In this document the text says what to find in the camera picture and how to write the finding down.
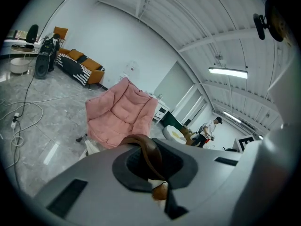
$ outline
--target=brown strap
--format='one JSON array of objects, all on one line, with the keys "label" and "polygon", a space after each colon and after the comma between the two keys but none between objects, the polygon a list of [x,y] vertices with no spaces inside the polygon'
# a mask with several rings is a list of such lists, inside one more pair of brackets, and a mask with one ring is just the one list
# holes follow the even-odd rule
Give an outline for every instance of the brown strap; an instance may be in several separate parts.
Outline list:
[{"label": "brown strap", "polygon": [[120,143],[120,145],[124,144],[136,144],[140,146],[147,165],[158,177],[154,179],[165,181],[164,177],[162,176],[162,155],[156,143],[154,143],[152,139],[142,134],[130,135],[125,137]]}]

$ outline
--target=chair leg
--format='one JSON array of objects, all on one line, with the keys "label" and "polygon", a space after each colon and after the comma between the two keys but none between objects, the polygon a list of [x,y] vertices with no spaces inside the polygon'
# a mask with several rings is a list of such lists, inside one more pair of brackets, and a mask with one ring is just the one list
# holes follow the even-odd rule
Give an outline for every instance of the chair leg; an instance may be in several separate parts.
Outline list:
[{"label": "chair leg", "polygon": [[77,142],[81,142],[83,139],[83,136],[81,136],[80,138],[75,139]]}]

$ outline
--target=gray tile floor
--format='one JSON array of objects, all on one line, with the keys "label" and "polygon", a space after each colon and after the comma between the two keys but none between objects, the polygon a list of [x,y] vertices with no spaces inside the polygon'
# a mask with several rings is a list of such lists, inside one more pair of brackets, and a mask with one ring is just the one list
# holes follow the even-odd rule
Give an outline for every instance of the gray tile floor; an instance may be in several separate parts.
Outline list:
[{"label": "gray tile floor", "polygon": [[[34,65],[35,59],[30,63],[30,66]],[[15,75],[9,71],[9,66],[8,59],[0,60],[0,101],[5,99],[6,105],[24,101],[26,89],[34,73],[34,67],[30,67],[27,74]],[[91,89],[96,90],[99,87],[94,85]],[[23,191],[34,196],[49,180],[79,160],[85,146],[75,139],[86,132],[85,101],[103,92],[102,89],[90,91],[56,66],[53,72],[47,74],[45,80],[33,79],[27,102],[80,95],[37,103],[43,109],[42,119],[21,132],[24,144],[20,147],[20,160],[16,164],[16,171]],[[0,133],[3,137],[2,140],[0,138],[0,154],[4,167],[13,163],[10,148],[13,130],[10,124],[15,112],[3,117],[21,105],[22,103],[0,105]],[[38,121],[41,113],[41,109],[34,104],[25,106],[20,120],[21,128]],[[164,138],[162,129],[162,125],[153,123],[149,136]],[[7,169],[7,174],[12,183],[16,184],[14,167]]]}]

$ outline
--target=ceiling light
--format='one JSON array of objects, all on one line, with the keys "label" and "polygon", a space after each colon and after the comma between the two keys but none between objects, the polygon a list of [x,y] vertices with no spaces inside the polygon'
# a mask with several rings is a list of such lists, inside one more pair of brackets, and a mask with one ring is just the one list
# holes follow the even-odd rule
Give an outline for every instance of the ceiling light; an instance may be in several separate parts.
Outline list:
[{"label": "ceiling light", "polygon": [[238,123],[241,123],[241,120],[237,119],[236,117],[234,117],[233,115],[230,115],[229,113],[224,111],[224,114],[231,117],[232,119],[234,119],[235,121],[237,121]]},{"label": "ceiling light", "polygon": [[226,69],[226,68],[209,68],[210,73],[219,73],[219,74],[225,74],[225,75],[232,75],[240,78],[247,79],[248,78],[248,72],[244,70],[232,70],[232,69]]}]

